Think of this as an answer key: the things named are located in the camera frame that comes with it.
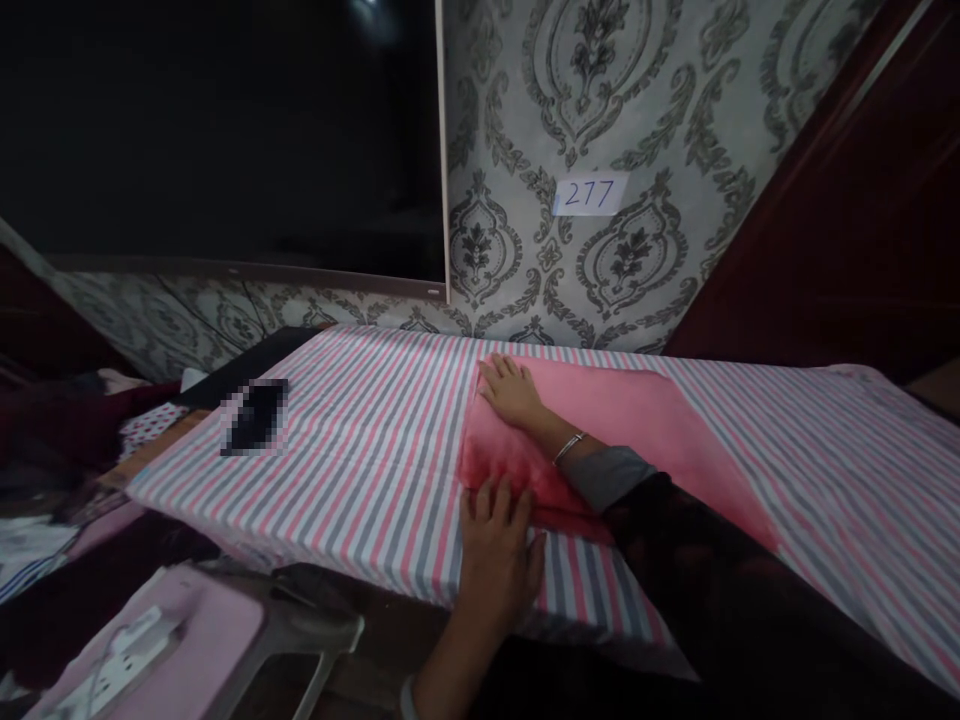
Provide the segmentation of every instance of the pink pillowcase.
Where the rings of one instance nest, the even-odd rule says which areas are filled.
[[[669,379],[643,370],[608,370],[514,358],[533,373],[544,404],[607,445],[626,445],[673,482],[770,550],[778,544],[766,511],[716,436]],[[482,380],[477,372],[477,385]],[[612,539],[600,519],[521,431],[474,396],[467,410],[457,474],[469,489],[509,474],[519,494],[529,486],[533,522],[598,542]]]

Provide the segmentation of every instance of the silver bracelet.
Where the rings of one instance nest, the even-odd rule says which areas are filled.
[[[583,440],[587,436],[586,433],[577,433],[572,438],[567,440],[567,444],[563,446],[560,452],[557,453],[557,456],[553,459],[553,464],[556,465],[558,462],[563,460],[563,456],[570,452],[570,448],[576,445],[578,442]]]

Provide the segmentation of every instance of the pink and gray striped sheet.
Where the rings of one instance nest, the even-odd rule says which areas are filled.
[[[222,457],[225,413],[214,413],[128,492],[261,566],[315,563],[450,606],[461,552],[454,471],[476,364],[491,352],[674,380],[750,481],[783,559],[960,695],[960,430],[869,368],[337,326],[265,376],[290,380],[281,450]],[[530,630],[673,649],[615,550],[556,533]]]

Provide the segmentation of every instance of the phone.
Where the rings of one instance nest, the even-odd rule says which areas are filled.
[[[255,380],[247,387],[221,455],[246,455],[264,450],[277,434],[286,406],[289,380]]]

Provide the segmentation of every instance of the number label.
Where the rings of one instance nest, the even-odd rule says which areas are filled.
[[[553,200],[554,215],[616,215],[629,173],[589,173],[561,178]]]

